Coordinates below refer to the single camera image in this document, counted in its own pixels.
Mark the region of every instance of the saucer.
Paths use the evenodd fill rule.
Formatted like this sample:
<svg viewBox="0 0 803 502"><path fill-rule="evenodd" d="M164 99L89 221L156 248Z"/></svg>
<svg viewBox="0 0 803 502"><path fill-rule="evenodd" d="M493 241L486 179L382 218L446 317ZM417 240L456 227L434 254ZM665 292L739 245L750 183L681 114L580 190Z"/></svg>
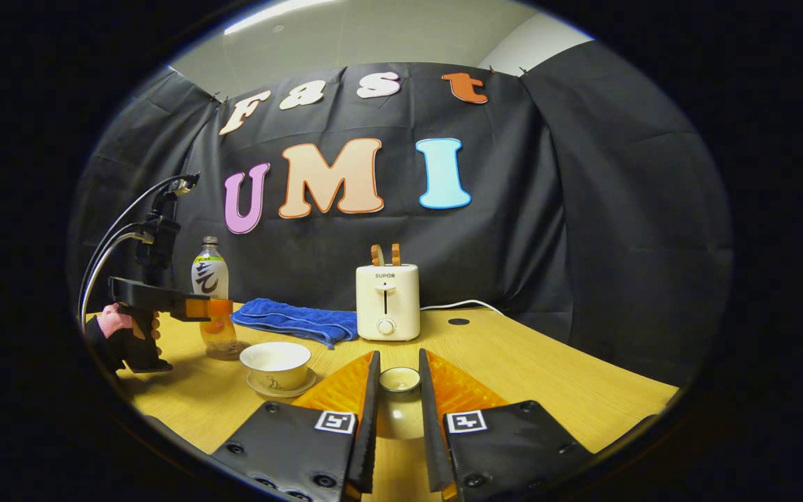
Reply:
<svg viewBox="0 0 803 502"><path fill-rule="evenodd" d="M246 374L246 384L250 386L262 396L267 397L296 397L299 394L303 394L306 390L315 385L316 379L318 379L318 375L315 374L315 371L312 368L309 368L309 371L306 374L305 381L302 385L297 388L291 388L291 390L276 390L276 388L268 388L264 385L260 384L255 379L250 378L251 374Z"/></svg>

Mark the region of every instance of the bottle label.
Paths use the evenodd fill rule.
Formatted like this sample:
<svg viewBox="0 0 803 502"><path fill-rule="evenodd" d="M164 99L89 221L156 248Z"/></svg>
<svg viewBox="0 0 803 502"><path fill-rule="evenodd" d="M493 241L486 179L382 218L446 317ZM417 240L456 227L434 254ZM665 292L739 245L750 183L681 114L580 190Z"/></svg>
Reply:
<svg viewBox="0 0 803 502"><path fill-rule="evenodd" d="M191 266L194 293L213 298L229 297L229 268L222 257L197 257Z"/></svg>

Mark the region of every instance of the white toaster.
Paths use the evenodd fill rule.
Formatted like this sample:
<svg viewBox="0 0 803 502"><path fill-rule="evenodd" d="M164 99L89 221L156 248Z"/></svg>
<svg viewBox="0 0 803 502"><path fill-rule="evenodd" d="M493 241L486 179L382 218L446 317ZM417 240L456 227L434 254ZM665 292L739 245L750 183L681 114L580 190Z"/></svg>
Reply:
<svg viewBox="0 0 803 502"><path fill-rule="evenodd" d="M358 334L366 340L405 341L420 334L420 273L410 264L358 267Z"/></svg>

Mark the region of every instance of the cup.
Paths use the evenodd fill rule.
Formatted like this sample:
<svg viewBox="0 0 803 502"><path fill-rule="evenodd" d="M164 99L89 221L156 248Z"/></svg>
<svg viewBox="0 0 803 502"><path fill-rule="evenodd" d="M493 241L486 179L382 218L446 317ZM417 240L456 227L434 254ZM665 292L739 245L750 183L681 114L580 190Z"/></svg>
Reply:
<svg viewBox="0 0 803 502"><path fill-rule="evenodd" d="M380 374L376 435L387 439L423 436L420 374L413 368L389 368Z"/></svg>
<svg viewBox="0 0 803 502"><path fill-rule="evenodd" d="M312 351L286 341L259 343L243 349L240 361L257 384L271 390L293 390L305 382Z"/></svg>
<svg viewBox="0 0 803 502"><path fill-rule="evenodd" d="M206 346L206 355L214 359L227 361L236 360L243 349L250 344L237 341L234 323L231 314L234 311L234 302L212 298L209 301L210 321L200 323L200 337Z"/></svg>

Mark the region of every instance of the hand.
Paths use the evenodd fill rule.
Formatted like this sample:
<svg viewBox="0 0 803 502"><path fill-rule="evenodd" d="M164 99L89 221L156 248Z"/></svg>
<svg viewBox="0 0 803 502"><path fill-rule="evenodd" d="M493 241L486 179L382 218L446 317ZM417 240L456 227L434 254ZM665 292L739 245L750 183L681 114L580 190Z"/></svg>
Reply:
<svg viewBox="0 0 803 502"><path fill-rule="evenodd" d="M160 313L154 311L153 320L151 321L151 337L154 340L160 339L160 331L157 330L157 328L160 327L160 320L157 319L158 317L160 317ZM137 339L144 340L144 333L141 333L141 328L138 327L135 319L132 319L132 334L135 335ZM157 356L161 353L163 353L163 350L157 347Z"/></svg>

